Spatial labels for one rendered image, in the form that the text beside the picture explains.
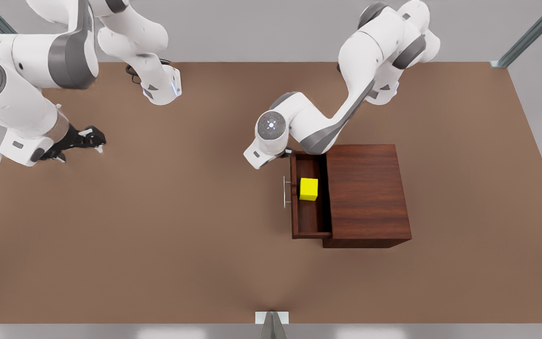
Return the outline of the yellow cube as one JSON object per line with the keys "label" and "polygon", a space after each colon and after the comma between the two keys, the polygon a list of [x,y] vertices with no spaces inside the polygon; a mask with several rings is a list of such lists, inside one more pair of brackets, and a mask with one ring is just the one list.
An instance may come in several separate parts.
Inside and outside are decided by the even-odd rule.
{"label": "yellow cube", "polygon": [[299,200],[316,201],[319,195],[319,180],[317,178],[301,178]]}

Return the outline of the dark brown wooden cabinet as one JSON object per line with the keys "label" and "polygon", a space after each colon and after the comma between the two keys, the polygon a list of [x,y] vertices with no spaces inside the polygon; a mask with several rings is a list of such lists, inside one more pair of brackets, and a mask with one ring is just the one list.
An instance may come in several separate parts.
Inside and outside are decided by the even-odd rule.
{"label": "dark brown wooden cabinet", "polygon": [[391,248],[412,238],[394,145],[326,153],[331,236],[324,248]]}

